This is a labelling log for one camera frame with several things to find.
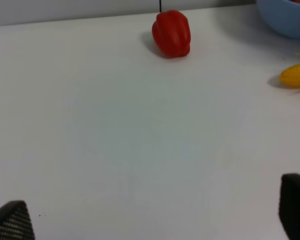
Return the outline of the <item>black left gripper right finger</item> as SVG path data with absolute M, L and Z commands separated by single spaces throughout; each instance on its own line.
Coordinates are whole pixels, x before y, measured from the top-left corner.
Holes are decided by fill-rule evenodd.
M 300 174 L 281 177 L 279 219 L 290 240 L 300 240 Z

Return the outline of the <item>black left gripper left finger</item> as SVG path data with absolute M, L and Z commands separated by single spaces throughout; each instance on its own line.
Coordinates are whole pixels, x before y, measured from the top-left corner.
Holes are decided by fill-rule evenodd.
M 34 240 L 28 207 L 23 200 L 12 200 L 0 207 L 0 240 Z

